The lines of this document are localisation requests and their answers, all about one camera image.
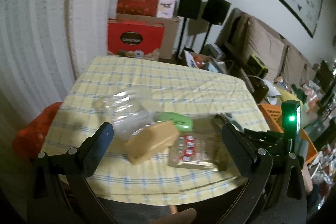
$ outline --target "green led light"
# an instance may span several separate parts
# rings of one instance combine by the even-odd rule
[[[291,116],[289,116],[289,118],[288,118],[288,120],[290,121],[290,122],[294,122],[295,121],[295,116],[294,115],[291,115]]]

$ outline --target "orange crate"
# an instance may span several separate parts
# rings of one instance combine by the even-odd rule
[[[283,133],[284,130],[282,129],[282,113],[280,106],[273,106],[269,104],[260,104],[259,109],[261,110],[264,118],[272,131]],[[313,144],[313,142],[308,137],[307,133],[301,128],[301,138],[303,140],[307,140],[308,145],[308,153],[306,158],[306,164],[313,161],[318,152]]]

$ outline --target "speaker stand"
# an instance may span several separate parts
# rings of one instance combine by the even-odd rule
[[[205,44],[206,44],[206,42],[207,42],[207,39],[208,39],[208,36],[209,36],[210,30],[211,30],[211,27],[212,27],[212,24],[210,23],[210,24],[209,24],[209,28],[208,28],[208,30],[207,30],[207,34],[205,35],[205,39],[204,39],[204,41],[203,41],[203,44],[202,44],[201,50],[199,51],[199,53],[200,53],[200,54],[201,54],[201,53],[202,53],[202,51],[204,50],[204,46],[205,46]]]
[[[178,43],[178,48],[177,48],[177,54],[176,54],[176,58],[178,59],[180,56],[180,50],[181,50],[181,46],[182,46],[182,40],[183,40],[183,35],[184,35],[184,29],[185,29],[185,25],[187,23],[187,18],[185,17],[183,19],[183,25],[182,25],[182,31],[181,31],[181,36],[180,36],[180,42]]]

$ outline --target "clear plastic bag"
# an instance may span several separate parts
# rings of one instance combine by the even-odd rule
[[[139,85],[98,98],[93,106],[96,110],[104,111],[115,135],[125,141],[145,126],[154,124],[153,115],[158,110],[151,91]]]

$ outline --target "table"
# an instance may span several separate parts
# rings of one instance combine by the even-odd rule
[[[133,85],[147,86],[152,92],[152,102],[160,110],[195,119],[197,131],[213,130],[210,116],[221,112],[232,112],[245,128],[269,130],[240,79],[154,61],[97,57],[64,100],[42,151],[57,155],[79,147],[102,122],[108,122],[93,108],[93,100]],[[228,153],[224,172],[169,167],[168,153],[166,150],[134,166],[127,160],[124,143],[115,138],[95,174],[87,181],[98,197],[159,206],[206,200],[246,183]]]

